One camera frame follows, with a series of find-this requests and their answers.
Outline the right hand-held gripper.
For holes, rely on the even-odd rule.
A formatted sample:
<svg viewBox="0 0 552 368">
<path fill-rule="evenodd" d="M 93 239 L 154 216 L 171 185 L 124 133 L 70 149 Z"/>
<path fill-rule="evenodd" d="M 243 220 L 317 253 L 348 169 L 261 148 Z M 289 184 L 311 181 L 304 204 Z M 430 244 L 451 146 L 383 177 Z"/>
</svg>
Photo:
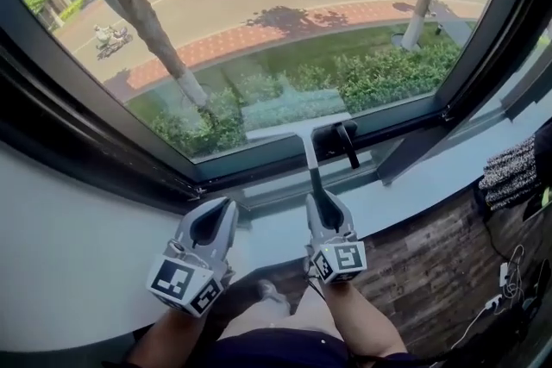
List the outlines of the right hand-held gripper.
<svg viewBox="0 0 552 368">
<path fill-rule="evenodd" d="M 325 191 L 323 210 L 312 194 L 306 196 L 305 207 L 311 234 L 306 247 L 306 275 L 329 285 L 349 282 L 364 272 L 367 269 L 364 243 L 358 240 L 355 231 L 349 231 L 352 216 L 347 206 Z"/>
</svg>

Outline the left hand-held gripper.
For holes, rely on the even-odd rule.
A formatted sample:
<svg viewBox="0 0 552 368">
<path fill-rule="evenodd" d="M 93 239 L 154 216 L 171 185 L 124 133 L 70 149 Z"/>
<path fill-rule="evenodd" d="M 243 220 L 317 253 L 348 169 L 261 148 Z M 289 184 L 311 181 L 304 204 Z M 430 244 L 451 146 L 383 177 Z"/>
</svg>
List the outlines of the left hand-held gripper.
<svg viewBox="0 0 552 368">
<path fill-rule="evenodd" d="M 155 256 L 147 290 L 172 309 L 204 316 L 235 275 L 227 254 L 238 215 L 236 202 L 225 196 L 187 213 L 166 250 Z"/>
</svg>

